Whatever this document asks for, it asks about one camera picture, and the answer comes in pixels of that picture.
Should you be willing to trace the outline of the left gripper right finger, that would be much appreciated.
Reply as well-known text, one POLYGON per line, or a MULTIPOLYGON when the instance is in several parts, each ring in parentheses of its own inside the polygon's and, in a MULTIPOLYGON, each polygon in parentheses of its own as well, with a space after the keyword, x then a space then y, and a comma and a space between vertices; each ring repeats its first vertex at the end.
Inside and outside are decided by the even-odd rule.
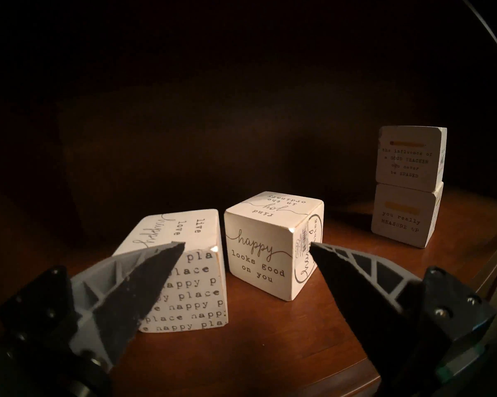
POLYGON ((484 353, 497 315, 437 266, 421 279, 376 256, 318 242, 310 254, 382 385, 444 385, 484 353))

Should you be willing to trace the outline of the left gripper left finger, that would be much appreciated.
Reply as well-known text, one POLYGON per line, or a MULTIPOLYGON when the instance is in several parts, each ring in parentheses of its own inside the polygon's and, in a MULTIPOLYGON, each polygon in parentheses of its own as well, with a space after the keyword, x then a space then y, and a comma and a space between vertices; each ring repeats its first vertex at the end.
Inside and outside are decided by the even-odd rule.
POLYGON ((185 250, 184 242, 106 258, 69 277, 58 265, 0 305, 8 334, 53 352, 91 351, 118 363, 185 250))

